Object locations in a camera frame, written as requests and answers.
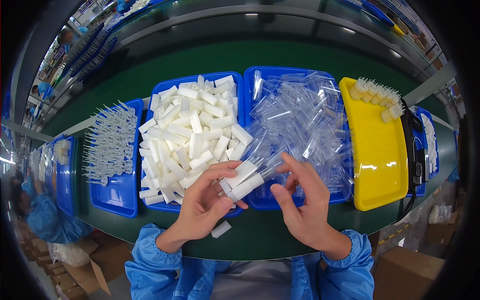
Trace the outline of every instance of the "hand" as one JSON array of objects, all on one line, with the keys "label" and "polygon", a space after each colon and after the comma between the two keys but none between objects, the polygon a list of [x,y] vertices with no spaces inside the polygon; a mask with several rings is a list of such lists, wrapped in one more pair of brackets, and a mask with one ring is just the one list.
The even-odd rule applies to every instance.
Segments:
[{"label": "hand", "polygon": [[[189,240],[206,237],[215,224],[232,207],[232,200],[225,195],[218,196],[223,189],[214,180],[222,177],[233,178],[234,170],[241,161],[226,161],[211,165],[185,192],[180,214],[175,223],[156,239],[157,247],[168,253],[175,253]],[[248,205],[243,201],[236,203],[243,209]]]},{"label": "hand", "polygon": [[[330,192],[310,163],[299,162],[282,153],[285,164],[277,170],[291,172],[285,187],[273,184],[270,191],[283,213],[290,233],[303,244],[323,251],[332,260],[343,259],[351,250],[351,240],[327,223]],[[300,184],[305,192],[303,206],[296,207],[291,195]]]},{"label": "hand", "polygon": [[37,193],[43,193],[43,183],[40,180],[35,179],[34,185]]}]

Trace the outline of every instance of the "plastic bag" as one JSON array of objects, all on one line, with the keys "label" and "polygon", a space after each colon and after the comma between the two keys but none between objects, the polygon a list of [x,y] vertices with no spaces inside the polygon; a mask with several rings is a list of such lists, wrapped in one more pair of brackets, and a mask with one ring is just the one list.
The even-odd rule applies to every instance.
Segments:
[{"label": "plastic bag", "polygon": [[450,220],[452,216],[452,206],[451,205],[434,205],[432,211],[428,216],[428,224],[440,224],[445,223]]},{"label": "plastic bag", "polygon": [[47,243],[48,253],[53,263],[59,261],[69,264],[73,267],[81,267],[90,262],[88,254],[75,243],[71,244],[55,244]]}]

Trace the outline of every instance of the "green workbench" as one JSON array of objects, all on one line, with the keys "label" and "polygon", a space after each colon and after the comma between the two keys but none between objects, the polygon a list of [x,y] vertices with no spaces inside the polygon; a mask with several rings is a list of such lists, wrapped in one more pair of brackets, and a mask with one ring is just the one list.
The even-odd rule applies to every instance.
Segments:
[{"label": "green workbench", "polygon": [[[302,55],[291,55],[299,49]],[[237,59],[228,59],[231,55]],[[186,60],[185,57],[203,59]],[[222,64],[215,64],[215,61],[222,61]],[[342,77],[377,78],[383,84],[394,86],[403,95],[417,86],[413,80],[395,69],[337,48],[290,41],[219,43],[170,53],[117,74],[69,104],[45,127],[43,133],[56,135],[87,119],[93,111],[96,111],[95,108],[102,104],[111,105],[117,99],[128,101],[149,96],[152,88],[163,80],[227,70],[243,74],[246,68],[253,65],[322,70],[331,73],[337,81]],[[446,119],[444,108],[435,99],[427,98],[420,105],[438,117]],[[456,166],[452,130],[437,122],[434,125],[439,147],[440,173],[427,183],[426,197],[442,184]],[[82,143],[84,131],[75,135]],[[90,201],[88,184],[85,183],[83,176],[79,178],[78,193],[77,216],[81,220],[132,243],[136,241],[142,226],[153,222],[162,228],[168,228],[178,216],[175,213],[148,209],[140,199],[138,216],[134,219],[95,208]],[[426,197],[417,199],[415,205],[420,204]],[[401,200],[368,212],[356,210],[351,202],[333,204],[329,207],[328,221],[338,230],[351,228],[370,234],[395,222],[402,208]],[[232,225],[228,234],[217,240],[207,236],[202,240],[190,241],[184,245],[183,254],[217,260],[262,260],[315,252],[290,235],[283,223],[281,211],[257,211],[250,208],[238,217],[229,218],[228,222]]]}]

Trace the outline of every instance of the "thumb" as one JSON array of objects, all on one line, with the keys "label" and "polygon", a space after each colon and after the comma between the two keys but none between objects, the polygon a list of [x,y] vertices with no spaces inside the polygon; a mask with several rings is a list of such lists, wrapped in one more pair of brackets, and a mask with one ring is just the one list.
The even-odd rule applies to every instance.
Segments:
[{"label": "thumb", "polygon": [[283,220],[287,226],[297,224],[301,221],[300,212],[293,203],[292,196],[281,184],[272,184],[270,191],[282,209]]},{"label": "thumb", "polygon": [[218,200],[212,208],[206,212],[206,219],[208,222],[211,222],[213,225],[223,218],[228,211],[232,208],[233,201],[228,197],[223,197]]}]

